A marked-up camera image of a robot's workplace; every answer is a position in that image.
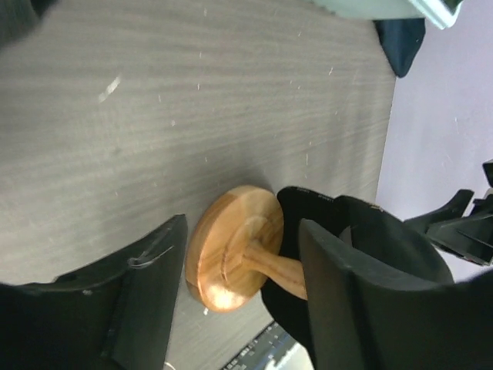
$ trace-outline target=wall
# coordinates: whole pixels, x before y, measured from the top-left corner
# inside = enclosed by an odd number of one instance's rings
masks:
[[[397,81],[377,202],[401,218],[446,203],[459,188],[482,197],[493,158],[493,2],[465,0],[457,24],[427,24],[409,75]],[[482,271],[445,256],[458,280]]]

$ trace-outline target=wooden handle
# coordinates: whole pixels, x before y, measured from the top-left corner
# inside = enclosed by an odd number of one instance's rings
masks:
[[[301,262],[271,254],[260,243],[253,242],[243,255],[243,263],[252,270],[267,275],[292,295],[307,299]]]

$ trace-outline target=gray tabletop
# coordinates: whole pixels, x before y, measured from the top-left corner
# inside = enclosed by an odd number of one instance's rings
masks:
[[[301,0],[62,0],[0,53],[0,281],[193,227],[240,184],[372,200],[393,88],[371,23]],[[168,361],[219,368],[269,320],[183,284]]]

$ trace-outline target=wooden stand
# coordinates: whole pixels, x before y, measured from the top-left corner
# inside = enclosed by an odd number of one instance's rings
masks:
[[[186,281],[211,311],[228,312],[247,303],[267,277],[307,299],[299,261],[280,257],[283,211],[270,191],[237,187],[203,215],[190,240]]]

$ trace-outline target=plastic bin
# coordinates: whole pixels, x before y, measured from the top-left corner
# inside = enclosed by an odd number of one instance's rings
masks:
[[[428,18],[440,29],[452,27],[461,10],[442,0],[314,0],[336,15],[355,19]]]

